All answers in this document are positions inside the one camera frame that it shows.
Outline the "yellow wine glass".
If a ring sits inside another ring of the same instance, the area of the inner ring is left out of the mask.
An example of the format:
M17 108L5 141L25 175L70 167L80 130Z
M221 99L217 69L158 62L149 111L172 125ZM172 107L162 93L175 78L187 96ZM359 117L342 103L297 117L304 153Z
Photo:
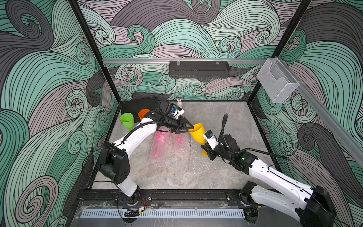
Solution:
M203 137L205 132L203 124L195 124L193 129L189 129L192 138L200 145L206 144L206 139Z

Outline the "bubble wrap of magenta glass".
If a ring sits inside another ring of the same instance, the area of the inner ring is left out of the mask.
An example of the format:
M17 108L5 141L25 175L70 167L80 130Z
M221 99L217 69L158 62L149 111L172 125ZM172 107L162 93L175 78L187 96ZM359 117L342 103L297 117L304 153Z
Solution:
M191 157L191 138L188 133L173 134L173 162L177 170L187 172Z

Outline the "orange plastic wine glass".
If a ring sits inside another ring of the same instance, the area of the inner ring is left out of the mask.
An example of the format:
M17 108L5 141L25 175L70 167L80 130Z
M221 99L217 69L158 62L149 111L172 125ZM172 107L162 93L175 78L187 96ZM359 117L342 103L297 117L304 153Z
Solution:
M146 114L149 113L149 112L150 112L149 109L140 110L139 113L138 113L138 117L139 117L140 121L142 121L145 118Z

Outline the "green plastic wine glass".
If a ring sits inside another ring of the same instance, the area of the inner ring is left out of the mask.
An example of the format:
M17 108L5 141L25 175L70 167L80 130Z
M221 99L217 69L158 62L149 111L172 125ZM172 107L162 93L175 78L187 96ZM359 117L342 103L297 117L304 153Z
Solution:
M132 113L123 113L120 116L120 121L122 122L123 126L130 132L134 127L134 116Z

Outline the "magenta wine glass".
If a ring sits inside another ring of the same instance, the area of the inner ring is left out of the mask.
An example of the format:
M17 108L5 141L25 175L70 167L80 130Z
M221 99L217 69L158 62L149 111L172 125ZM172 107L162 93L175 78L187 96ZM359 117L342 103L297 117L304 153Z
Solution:
M184 143L184 136L183 134L174 134L174 142L176 144L183 144Z

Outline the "bubble wrap of yellow glass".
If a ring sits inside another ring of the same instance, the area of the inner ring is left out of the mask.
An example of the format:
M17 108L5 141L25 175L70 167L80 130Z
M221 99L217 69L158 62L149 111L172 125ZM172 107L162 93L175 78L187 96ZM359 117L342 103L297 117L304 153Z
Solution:
M226 164L220 157L211 161L208 156L202 155L203 149L196 142L191 143L191 154L187 168L188 173L200 174L210 171L234 170L232 166Z

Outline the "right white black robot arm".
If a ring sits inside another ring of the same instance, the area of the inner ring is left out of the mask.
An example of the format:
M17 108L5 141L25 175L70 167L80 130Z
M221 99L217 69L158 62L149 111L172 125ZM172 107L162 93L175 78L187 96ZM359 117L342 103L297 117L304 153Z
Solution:
M198 130L203 153L210 160L221 158L237 171L254 177L271 189L248 182L240 191L242 204L264 205L296 219L304 227L332 227L337 215L329 192L292 179L253 154L254 149L240 149L236 140L225 134L228 115L223 116L219 136L204 128Z

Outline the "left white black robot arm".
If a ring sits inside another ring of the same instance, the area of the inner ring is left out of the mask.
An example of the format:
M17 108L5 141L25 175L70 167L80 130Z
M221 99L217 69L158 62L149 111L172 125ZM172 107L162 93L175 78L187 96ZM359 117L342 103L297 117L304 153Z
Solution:
M140 187L130 177L131 154L160 127L175 134L187 133L193 129L193 125L183 116L184 113L181 106L160 100L156 109L146 113L140 123L125 136L102 146L98 156L98 171L115 184L127 204L136 204L140 194Z

